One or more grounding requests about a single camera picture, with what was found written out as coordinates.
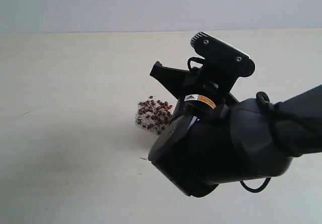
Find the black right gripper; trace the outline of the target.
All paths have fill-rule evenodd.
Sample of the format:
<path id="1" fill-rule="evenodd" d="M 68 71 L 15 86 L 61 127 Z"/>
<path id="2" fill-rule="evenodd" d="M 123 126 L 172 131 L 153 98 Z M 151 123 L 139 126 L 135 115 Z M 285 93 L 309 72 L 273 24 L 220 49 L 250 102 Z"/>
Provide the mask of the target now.
<path id="1" fill-rule="evenodd" d="M 183 70 L 163 66 L 157 61 L 149 74 L 177 101 L 174 113 L 211 113 L 238 100 L 230 93 L 236 76 L 211 66 Z"/>

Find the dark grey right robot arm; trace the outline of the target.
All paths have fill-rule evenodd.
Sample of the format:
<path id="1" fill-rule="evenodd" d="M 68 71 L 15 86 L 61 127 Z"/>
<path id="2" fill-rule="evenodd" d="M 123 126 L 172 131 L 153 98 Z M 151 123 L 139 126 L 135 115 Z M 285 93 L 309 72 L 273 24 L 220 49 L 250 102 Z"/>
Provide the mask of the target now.
<path id="1" fill-rule="evenodd" d="M 321 152 L 321 86 L 283 102 L 264 92 L 237 101 L 230 90 L 255 70 L 201 61 L 181 70 L 156 62 L 150 75 L 176 99 L 173 116 L 148 160 L 187 196 L 204 197 L 218 185 L 271 178 L 293 158 Z"/>

